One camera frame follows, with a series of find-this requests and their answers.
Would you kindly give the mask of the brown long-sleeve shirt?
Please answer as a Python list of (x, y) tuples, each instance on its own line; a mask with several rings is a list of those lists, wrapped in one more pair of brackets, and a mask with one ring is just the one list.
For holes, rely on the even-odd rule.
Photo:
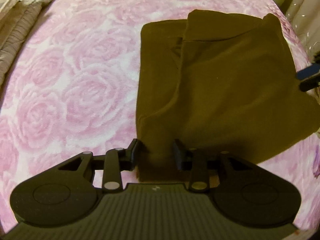
[(277, 16), (194, 10), (141, 29), (136, 107), (140, 181), (185, 180), (173, 143), (258, 164), (319, 129)]

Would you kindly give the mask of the pink rose-pattern blanket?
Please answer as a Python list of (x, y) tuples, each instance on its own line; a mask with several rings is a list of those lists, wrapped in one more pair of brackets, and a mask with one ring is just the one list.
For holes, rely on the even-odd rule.
[(281, 20), (297, 68), (307, 54), (272, 0), (53, 0), (12, 65), (1, 101), (1, 231), (20, 182), (82, 152), (135, 137), (140, 30), (194, 9)]

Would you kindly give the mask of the folded pink-beige quilt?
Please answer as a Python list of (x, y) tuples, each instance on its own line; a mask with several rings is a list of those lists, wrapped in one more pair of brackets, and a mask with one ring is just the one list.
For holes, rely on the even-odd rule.
[(1, 83), (41, 9), (51, 0), (1, 0)]

